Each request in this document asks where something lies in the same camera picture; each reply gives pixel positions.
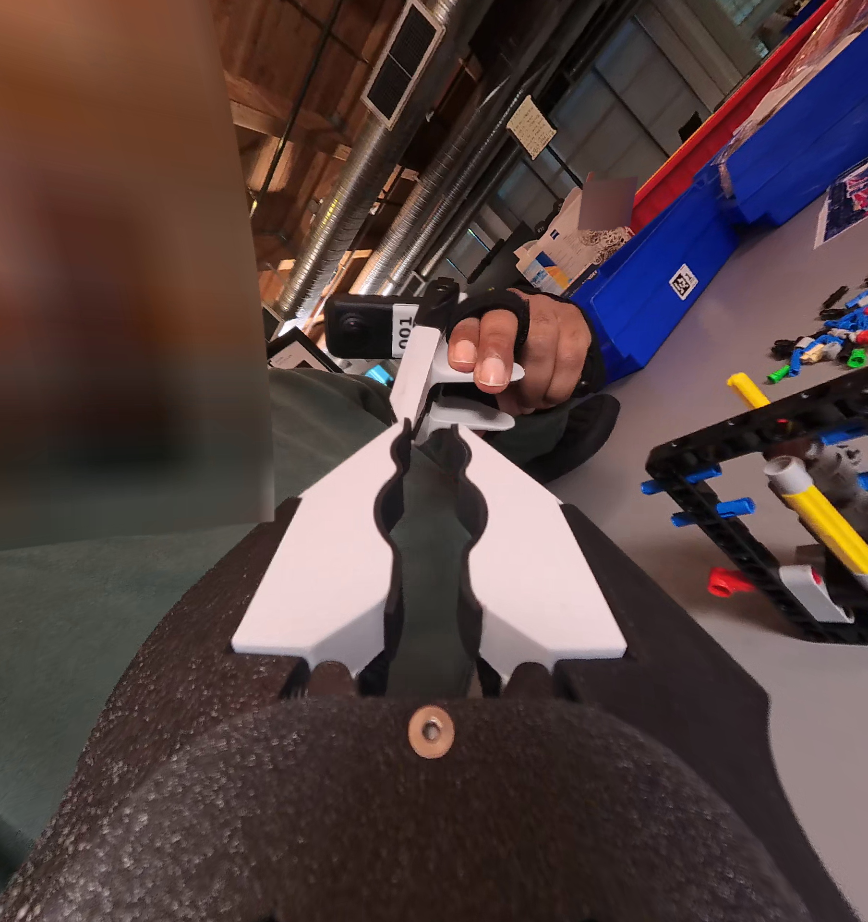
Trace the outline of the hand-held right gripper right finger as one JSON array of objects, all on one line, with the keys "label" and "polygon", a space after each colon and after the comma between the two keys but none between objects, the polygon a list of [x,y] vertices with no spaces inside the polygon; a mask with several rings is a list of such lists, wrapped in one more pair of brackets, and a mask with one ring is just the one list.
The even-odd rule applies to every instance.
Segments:
[{"label": "hand-held right gripper right finger", "polygon": [[527,664],[622,659],[627,641],[565,508],[469,428],[451,426],[461,554],[457,618],[482,693]]}]

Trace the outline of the person's left hand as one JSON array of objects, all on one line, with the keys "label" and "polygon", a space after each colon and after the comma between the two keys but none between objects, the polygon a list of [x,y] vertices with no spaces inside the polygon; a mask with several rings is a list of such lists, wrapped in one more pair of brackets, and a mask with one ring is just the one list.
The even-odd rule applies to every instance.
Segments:
[{"label": "person's left hand", "polygon": [[451,368],[473,375],[475,386],[497,400],[513,417],[554,409],[572,397],[590,375],[592,332],[581,309],[540,292],[510,289],[528,305],[528,338],[515,348],[517,319],[496,308],[482,318],[466,318],[452,330],[448,345]]}]

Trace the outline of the yellow lego axle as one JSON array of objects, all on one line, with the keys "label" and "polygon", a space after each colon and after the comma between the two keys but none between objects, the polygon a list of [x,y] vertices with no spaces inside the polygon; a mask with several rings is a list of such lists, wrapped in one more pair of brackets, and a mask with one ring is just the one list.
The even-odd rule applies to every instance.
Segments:
[{"label": "yellow lego axle", "polygon": [[749,409],[766,408],[772,402],[747,374],[737,373],[731,375],[726,380],[726,385]]}]

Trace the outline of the white gear model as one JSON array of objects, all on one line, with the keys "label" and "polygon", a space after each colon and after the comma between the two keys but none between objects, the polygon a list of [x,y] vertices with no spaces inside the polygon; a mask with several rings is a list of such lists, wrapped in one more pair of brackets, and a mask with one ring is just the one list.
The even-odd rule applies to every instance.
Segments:
[{"label": "white gear model", "polygon": [[601,266],[634,237],[628,226],[608,230],[578,230],[578,253],[583,267]]}]

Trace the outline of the paper note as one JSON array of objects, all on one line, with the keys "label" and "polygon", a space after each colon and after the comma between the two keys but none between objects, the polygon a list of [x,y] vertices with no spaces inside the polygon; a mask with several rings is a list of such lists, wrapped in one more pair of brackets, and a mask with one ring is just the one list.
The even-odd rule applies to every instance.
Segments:
[{"label": "paper note", "polygon": [[532,161],[537,160],[557,134],[557,129],[537,106],[531,94],[522,98],[506,127]]}]

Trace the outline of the white cardboard box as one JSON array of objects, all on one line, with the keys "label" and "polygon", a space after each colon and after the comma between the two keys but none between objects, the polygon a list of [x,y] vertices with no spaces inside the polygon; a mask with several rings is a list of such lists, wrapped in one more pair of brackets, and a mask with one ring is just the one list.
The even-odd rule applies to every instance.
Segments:
[{"label": "white cardboard box", "polygon": [[519,274],[539,292],[562,295],[595,264],[580,235],[581,195],[581,189],[571,190],[542,235],[514,252]]}]

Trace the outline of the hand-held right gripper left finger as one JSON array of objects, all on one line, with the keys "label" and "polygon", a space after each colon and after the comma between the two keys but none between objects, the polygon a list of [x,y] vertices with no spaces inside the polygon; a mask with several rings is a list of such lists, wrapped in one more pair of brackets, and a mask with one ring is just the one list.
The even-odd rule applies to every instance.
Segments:
[{"label": "hand-held right gripper left finger", "polygon": [[385,693],[404,625],[392,531],[405,512],[412,423],[397,421],[303,491],[231,639],[234,653],[347,669]]}]

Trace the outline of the black lego frame assembly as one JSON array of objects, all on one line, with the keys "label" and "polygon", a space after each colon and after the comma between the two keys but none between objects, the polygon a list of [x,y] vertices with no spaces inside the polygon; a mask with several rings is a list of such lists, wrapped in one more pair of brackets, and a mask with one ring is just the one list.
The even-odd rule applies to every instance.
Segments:
[{"label": "black lego frame assembly", "polygon": [[[749,456],[811,538],[794,563],[743,521],[754,500],[722,500],[710,485]],[[809,641],[868,646],[868,367],[658,445],[646,472],[642,493],[678,507],[672,525],[697,527],[733,564],[712,568],[711,594],[758,592]]]}]

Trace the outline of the red storage bin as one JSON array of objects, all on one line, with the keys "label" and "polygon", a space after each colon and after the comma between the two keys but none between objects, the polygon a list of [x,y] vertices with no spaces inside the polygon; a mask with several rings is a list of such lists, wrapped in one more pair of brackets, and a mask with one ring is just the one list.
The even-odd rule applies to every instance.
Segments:
[{"label": "red storage bin", "polygon": [[802,49],[835,6],[834,1],[807,2],[782,34],[778,48],[743,79],[738,86],[658,168],[635,194],[631,229],[638,233],[675,201],[693,183],[696,174],[726,144]]}]

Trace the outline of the metal air duct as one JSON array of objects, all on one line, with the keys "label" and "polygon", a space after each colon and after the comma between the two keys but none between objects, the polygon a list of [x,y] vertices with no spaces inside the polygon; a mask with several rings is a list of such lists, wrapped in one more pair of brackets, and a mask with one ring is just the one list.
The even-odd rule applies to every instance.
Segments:
[{"label": "metal air duct", "polygon": [[487,5],[406,2],[360,96],[368,118],[271,304],[282,322],[303,318],[319,302],[426,112],[447,86]]}]

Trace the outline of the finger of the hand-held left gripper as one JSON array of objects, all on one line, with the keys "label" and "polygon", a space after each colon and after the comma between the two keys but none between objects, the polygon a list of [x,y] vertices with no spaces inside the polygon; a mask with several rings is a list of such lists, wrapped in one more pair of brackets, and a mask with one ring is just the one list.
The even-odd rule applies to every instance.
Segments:
[{"label": "finger of the hand-held left gripper", "polygon": [[449,426],[446,422],[446,404],[436,401],[425,409],[431,387],[432,366],[441,340],[439,329],[415,325],[394,381],[391,393],[394,420],[400,424],[410,423],[415,444],[427,442],[433,432]]}]

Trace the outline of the sticker sheet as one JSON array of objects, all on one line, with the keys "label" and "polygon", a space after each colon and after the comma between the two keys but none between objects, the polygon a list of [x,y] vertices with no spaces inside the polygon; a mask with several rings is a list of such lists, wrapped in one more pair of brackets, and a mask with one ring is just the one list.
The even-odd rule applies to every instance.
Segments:
[{"label": "sticker sheet", "polygon": [[814,248],[840,236],[868,218],[868,157],[837,177],[820,208]]}]

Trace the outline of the pile of small lego pieces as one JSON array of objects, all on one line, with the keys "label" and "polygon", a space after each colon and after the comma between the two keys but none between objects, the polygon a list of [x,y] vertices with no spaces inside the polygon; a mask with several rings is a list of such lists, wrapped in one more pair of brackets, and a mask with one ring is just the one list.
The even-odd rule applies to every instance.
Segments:
[{"label": "pile of small lego pieces", "polygon": [[836,363],[845,370],[862,368],[868,358],[868,275],[862,287],[841,286],[826,298],[818,314],[820,327],[812,334],[775,340],[770,356],[778,367],[765,382],[776,385],[798,376],[805,367]]}]

